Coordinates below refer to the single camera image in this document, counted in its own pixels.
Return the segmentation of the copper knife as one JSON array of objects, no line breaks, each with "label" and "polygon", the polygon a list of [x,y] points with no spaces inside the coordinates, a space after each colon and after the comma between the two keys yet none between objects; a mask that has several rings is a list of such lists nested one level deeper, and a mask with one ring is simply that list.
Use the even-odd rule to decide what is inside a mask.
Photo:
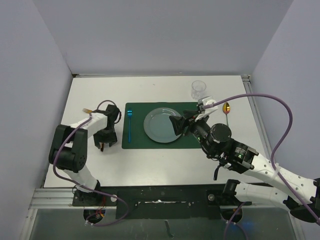
[{"label": "copper knife", "polygon": [[100,151],[103,152],[104,151],[104,147],[105,147],[105,144],[103,142],[100,143]]}]

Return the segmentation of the teal round plate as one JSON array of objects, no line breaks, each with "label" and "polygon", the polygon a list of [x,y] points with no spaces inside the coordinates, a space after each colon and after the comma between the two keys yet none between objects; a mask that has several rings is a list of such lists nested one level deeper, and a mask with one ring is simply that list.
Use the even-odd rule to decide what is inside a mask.
[{"label": "teal round plate", "polygon": [[150,111],[143,122],[146,135],[153,141],[161,144],[168,144],[176,141],[180,135],[176,135],[170,117],[181,115],[174,109],[160,107]]}]

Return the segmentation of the dark green placemat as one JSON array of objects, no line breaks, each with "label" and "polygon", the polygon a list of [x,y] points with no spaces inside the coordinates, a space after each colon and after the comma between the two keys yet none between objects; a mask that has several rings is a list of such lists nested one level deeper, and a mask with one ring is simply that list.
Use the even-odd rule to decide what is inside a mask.
[{"label": "dark green placemat", "polygon": [[[151,140],[144,131],[144,120],[147,114],[157,108],[165,107],[182,114],[184,110],[196,110],[197,103],[192,102],[128,102],[123,111],[123,149],[199,149],[200,144],[193,136],[180,136],[170,143],[159,143]],[[128,143],[128,116],[127,110],[132,109],[131,143]]]}]

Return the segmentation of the blue plastic spoon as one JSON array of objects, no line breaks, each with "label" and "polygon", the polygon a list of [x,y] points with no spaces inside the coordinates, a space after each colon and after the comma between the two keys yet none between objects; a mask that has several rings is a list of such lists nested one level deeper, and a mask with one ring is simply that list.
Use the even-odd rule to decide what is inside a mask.
[{"label": "blue plastic spoon", "polygon": [[133,111],[131,108],[129,108],[127,110],[127,117],[128,117],[128,143],[131,143],[132,141],[132,137],[131,137],[131,119],[132,119],[132,116],[133,116]]}]

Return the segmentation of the gold fork green handle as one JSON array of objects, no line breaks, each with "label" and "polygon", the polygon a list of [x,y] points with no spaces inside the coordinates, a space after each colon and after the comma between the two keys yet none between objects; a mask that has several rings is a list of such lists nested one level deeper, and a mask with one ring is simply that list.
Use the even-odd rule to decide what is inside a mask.
[{"label": "gold fork green handle", "polygon": [[93,110],[87,109],[87,108],[83,108],[82,111],[83,111],[84,113],[86,113],[86,114],[89,114],[89,115],[93,113]]}]

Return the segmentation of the clear plastic cup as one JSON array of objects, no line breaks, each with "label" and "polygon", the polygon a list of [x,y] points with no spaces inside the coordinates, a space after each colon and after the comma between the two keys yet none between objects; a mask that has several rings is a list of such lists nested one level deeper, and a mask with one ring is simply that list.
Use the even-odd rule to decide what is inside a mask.
[{"label": "clear plastic cup", "polygon": [[194,100],[199,100],[204,97],[207,89],[205,82],[201,80],[196,80],[191,84],[191,97]]}]

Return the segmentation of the gold iridescent spoon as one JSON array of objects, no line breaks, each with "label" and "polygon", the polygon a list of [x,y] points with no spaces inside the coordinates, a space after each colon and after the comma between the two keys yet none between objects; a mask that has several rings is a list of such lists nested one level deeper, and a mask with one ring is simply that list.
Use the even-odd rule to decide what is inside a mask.
[{"label": "gold iridescent spoon", "polygon": [[228,102],[225,102],[222,106],[222,111],[225,114],[225,118],[226,118],[226,125],[229,125],[229,120],[228,120],[228,114],[230,113],[230,104]]}]

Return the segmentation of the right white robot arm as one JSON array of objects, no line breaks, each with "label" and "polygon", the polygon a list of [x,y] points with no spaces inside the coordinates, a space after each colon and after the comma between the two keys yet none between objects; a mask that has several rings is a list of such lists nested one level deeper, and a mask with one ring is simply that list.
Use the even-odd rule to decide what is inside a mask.
[{"label": "right white robot arm", "polygon": [[308,223],[320,222],[320,180],[297,175],[267,159],[252,147],[232,138],[231,129],[223,123],[209,126],[208,116],[186,111],[170,116],[176,135],[191,134],[208,159],[218,167],[258,179],[266,186],[228,180],[222,192],[230,205],[251,202],[274,205],[288,210],[295,218]]}]

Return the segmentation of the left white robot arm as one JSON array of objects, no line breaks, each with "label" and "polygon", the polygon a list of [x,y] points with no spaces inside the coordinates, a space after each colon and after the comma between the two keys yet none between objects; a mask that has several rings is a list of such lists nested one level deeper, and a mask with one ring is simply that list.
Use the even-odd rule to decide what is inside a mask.
[{"label": "left white robot arm", "polygon": [[[100,109],[102,103],[109,103],[106,109]],[[95,206],[100,203],[102,193],[100,182],[93,177],[86,162],[88,156],[88,139],[93,138],[94,146],[100,151],[117,143],[115,131],[122,113],[111,100],[99,103],[88,117],[79,122],[56,127],[48,160],[53,173],[59,179],[73,183],[77,190],[84,193],[84,200]]]}]

